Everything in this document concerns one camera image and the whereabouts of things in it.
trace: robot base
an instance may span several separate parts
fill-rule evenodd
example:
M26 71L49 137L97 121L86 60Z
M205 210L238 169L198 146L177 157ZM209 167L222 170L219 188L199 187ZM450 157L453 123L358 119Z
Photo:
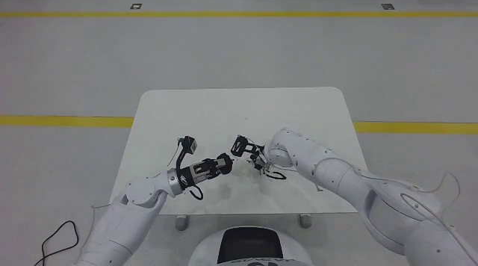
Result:
M260 226L237 226L216 232L201 241L188 266L219 265L251 258L312 264L305 248L286 234Z

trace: small object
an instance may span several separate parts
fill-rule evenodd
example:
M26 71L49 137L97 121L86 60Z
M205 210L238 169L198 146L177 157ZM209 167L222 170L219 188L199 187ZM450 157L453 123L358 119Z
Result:
M392 4L382 4L384 10L395 10L395 7Z
M176 229L178 231L184 231L189 226L189 216L178 215L176 216Z
M143 6L143 4L132 4L129 9L130 10L141 10L142 6Z
M310 214L299 214L299 225L304 228L308 229L312 226L312 217Z

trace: white cable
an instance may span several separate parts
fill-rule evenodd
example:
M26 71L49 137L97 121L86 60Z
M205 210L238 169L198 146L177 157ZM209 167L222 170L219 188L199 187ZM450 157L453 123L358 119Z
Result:
M374 178L374 177L369 177L369 176L366 176L364 175L363 173L361 173L361 169L357 168L355 165L351 164L350 162L348 162L347 160L344 160L342 158L337 158L337 157L327 157L327 158L324 158L322 160L320 160L316 165L315 165L315 168L314 168L314 173L315 171L317 170L317 167L324 161L327 161L327 160L339 160L339 161L342 161L342 162L345 162L346 164L348 164L351 168L353 168L354 170L357 170L360 172L360 176L366 178L366 179L370 179L370 180L378 180L378 181L386 181L386 182L393 182L393 183L396 183L398 185L402 185L403 187L407 188L407 189L411 189L412 187L405 184L405 183L402 183L400 181L397 181L397 180L393 180L393 179L386 179L386 178ZM427 191L427 190L421 190L421 189L417 189L416 191L418 193L421 193L421 194L433 194L434 192L436 192L437 190L439 190L441 188L441 186L443 185L443 181L445 179L445 177L447 175L450 175L452 176L455 181L456 181L456 184L458 186L458 194L456 195L456 197L451 201L450 204L446 205L445 208L449 207L451 204L453 204L453 202L456 201L456 199L458 199L460 193L461 193L461 187L460 187L460 183L458 181L458 179L455 177L455 175L453 175L452 173L450 172L446 172L443 177L441 177L441 181L440 181L440 184L438 184L438 186L435 188L435 189L432 189L431 191Z
M178 146L176 147L176 151L174 152L174 155L171 157L171 160L170 160L170 162L168 162L168 163L167 163L167 165L166 165L166 168L167 168L167 167L168 167L168 166L171 164L171 162L172 162L172 161L173 161L173 159L175 158L175 156L176 156L176 153L178 152L178 149L179 149L179 143L178 143Z
M473 256L468 252L468 250L465 248L465 246L463 245L463 243L458 239L458 237L456 236L455 232L452 231L448 226L447 224L440 218L438 217L437 214L435 214L435 212L432 211L432 209L428 208L426 205L422 204L421 202L419 202L418 200L416 200L414 197L412 196L409 196L408 194L400 194L400 197L402 198L402 200L407 204L409 205L411 208L413 208L416 212L418 212L421 216L425 217L427 220L430 220L432 223L433 220L429 219L426 215L424 215L423 213L421 213L420 211L418 211L410 202L408 202L404 197L408 197L409 199L415 201L418 205L421 205L428 213L430 213L431 215L433 215L434 218L436 218L440 223L441 225L447 229L447 231L455 238L456 242L459 244L460 247L462 247L463 251L467 254L468 258L470 258L471 261L473 261L473 263L475 265L478 266L478 262L473 258Z
M93 210L93 221L91 222L91 227L90 227L90 231L88 232L87 238L84 240L83 245L81 245L81 247L80 247L80 255L79 255L78 258L76 259L74 265L78 263L78 261L79 261L80 258L81 258L81 255L83 255L83 248L84 248L84 246L87 244L88 240L90 239L91 232L93 231L93 228L95 227L96 209L108 207L109 205L111 205L111 204L99 205L99 206L91 205L91 206L90 206L90 207L92 208L92 210Z

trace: black cable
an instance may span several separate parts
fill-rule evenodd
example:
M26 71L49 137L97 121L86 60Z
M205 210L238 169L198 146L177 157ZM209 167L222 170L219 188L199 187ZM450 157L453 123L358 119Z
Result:
M45 256L45 243L50 240L51 237L55 236L58 231L60 231L61 228L63 228L64 225L66 225L67 223L71 223L73 225L73 229L75 230L75 235L76 235L76 242L75 244L73 244L71 247L65 247L63 248L62 250L57 250L56 252L54 253L49 253L48 255ZM45 266L45 260L46 258L48 258L49 256L53 256L53 255L56 255L57 253L61 253L65 250L69 250L69 249L72 249L73 247L75 247L76 245L78 245L78 242L80 241L80 237L78 236L78 231L76 230L76 225L74 222L72 222L71 220L68 220L68 221L65 221L64 223L61 224L60 227L58 227L58 229L53 233L51 234L47 239L45 239L45 241L42 243L42 258L40 260L38 260L37 263L35 263L35 265L33 266L37 266L38 263L42 262L42 266Z
M279 175L278 177L276 176L271 176L269 174L266 173L266 176L271 178L271 179L275 179L275 180L286 180L286 176L284 176L284 174L280 173L280 172L272 172L272 173L275 173L276 175Z
M192 192L192 191L189 191L189 193L190 193L196 200L203 200L203 199L204 199L204 194L202 193L201 188L199 188L199 187L196 186L196 185L193 185L193 186L191 186L191 187L195 187L195 188L199 191L199 193L201 194L201 197L198 197L198 196L195 195L194 192Z

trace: black object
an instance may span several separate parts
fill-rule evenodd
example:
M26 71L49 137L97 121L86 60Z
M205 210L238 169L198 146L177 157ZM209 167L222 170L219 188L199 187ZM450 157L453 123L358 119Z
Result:
M182 169L181 163L184 157L186 154L194 154L197 148L197 143L193 137L185 136L178 139L178 146L179 144L182 145L181 153L179 153L178 159L176 160L176 175L179 179L179 186L183 191L189 187L196 188L200 196L195 195L192 191L189 191L189 193L195 199L203 200L204 194L196 183L202 182L205 179L211 180L220 174L226 175L230 173L232 171L232 160L227 154L223 153L216 159L207 158L197 164ZM219 159L223 159L225 165L219 165Z
M224 232L217 264L246 258L283 259L281 242L271 229L239 227Z
M196 140L191 136L184 136L184 138L179 139L179 143L182 145L181 153L179 153L178 159L176 160L176 172L181 168L181 163L186 154L194 154L197 148Z
M231 153L236 157L241 157L245 152L251 153L251 162L254 164L254 168L259 171L260 175L266 175L271 179L275 180L286 180L286 176L279 172L272 172L277 176L269 175L269 167L266 168L266 161L262 161L262 158L259 156L261 153L264 153L264 146L258 146L255 143L250 143L247 137L238 135L236 140L231 148Z
M63 226L66 225L67 223L71 223L71 224L73 225L73 229L75 230L75 236L76 236L76 242L75 242L75 244L73 244L71 247L65 247L65 248L63 248L62 250L57 250L56 252L49 253L48 255L45 256L45 243L46 243L48 240L50 240L53 236L55 236L55 235L58 233L58 231L60 231L60 229L63 228ZM69 250L69 249L75 247L76 245L78 245L78 242L79 242L79 241L80 241L80 238L79 238L79 236L78 236L78 231L76 230L76 225L75 225L75 223L74 223L73 221L71 221L71 220L65 221L64 223L61 224L61 226L58 227L58 229L57 229L53 234L51 234L51 235L50 235L47 239L45 239L45 241L42 243L42 258L41 258L40 260L38 260L38 262L35 263L34 266L37 266L38 263L40 263L40 262L42 262L42 266L45 266L45 260L46 260L46 258L48 258L49 256L53 256L53 255L55 255L55 254L57 254L57 253L61 253L61 252L64 252L65 250Z
M142 6L143 6L143 4L132 4L129 9L130 10L141 10Z
M244 152L259 155L259 151L264 151L264 147L256 146L254 143L250 143L247 140L247 137L241 135L238 135L231 148L231 153L236 157L241 157Z

